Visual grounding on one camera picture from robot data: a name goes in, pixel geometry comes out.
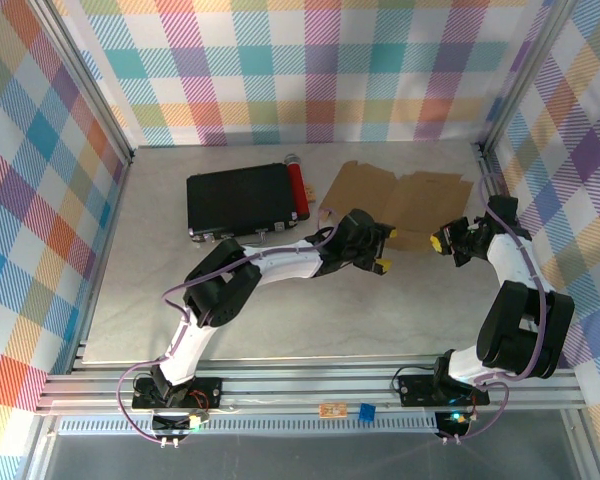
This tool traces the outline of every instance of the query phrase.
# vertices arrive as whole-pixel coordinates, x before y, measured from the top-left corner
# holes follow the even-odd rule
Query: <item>flattened cardboard box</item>
[[[398,179],[392,172],[354,160],[342,166],[320,208],[338,215],[360,208],[377,222],[396,227],[398,236],[387,241],[388,248],[426,252],[431,250],[433,232],[464,215],[473,183],[461,178],[415,172]]]

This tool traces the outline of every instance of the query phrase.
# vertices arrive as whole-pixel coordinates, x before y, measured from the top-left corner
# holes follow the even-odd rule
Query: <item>red object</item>
[[[298,163],[289,163],[289,176],[291,177],[291,190],[293,191],[293,201],[296,204],[296,213],[298,220],[307,220],[311,215],[309,213],[309,202],[307,201],[307,192],[304,191],[304,180]]]

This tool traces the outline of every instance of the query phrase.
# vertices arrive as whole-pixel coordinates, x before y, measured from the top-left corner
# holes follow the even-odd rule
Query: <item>small blue cube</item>
[[[362,422],[373,422],[373,419],[376,417],[376,407],[375,405],[369,405],[368,403],[363,403],[360,405],[360,413],[358,414],[358,420]]]

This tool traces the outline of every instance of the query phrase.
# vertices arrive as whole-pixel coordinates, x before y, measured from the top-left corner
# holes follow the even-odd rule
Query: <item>metal floor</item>
[[[489,414],[483,416],[486,421]],[[50,480],[580,478],[560,413],[507,412],[483,435],[443,446],[431,434],[201,435],[160,449],[133,435],[59,435]]]

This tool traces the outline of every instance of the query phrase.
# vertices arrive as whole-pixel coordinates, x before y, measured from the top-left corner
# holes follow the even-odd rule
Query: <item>gray table surface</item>
[[[301,157],[318,203],[311,220],[269,235],[268,246],[315,232],[318,204],[349,160],[398,176],[416,170],[460,173],[476,182],[465,213],[470,218],[484,213],[477,195],[480,171],[466,142],[141,149],[129,172],[85,362],[141,361],[164,353],[179,317],[160,295],[215,246],[199,246],[187,234],[186,178],[279,162],[290,152]],[[498,291],[487,262],[473,260],[457,269],[450,257],[433,251],[386,250],[385,257],[393,266],[383,277],[350,267],[258,288],[242,313],[216,333],[203,358],[422,354],[475,343]]]

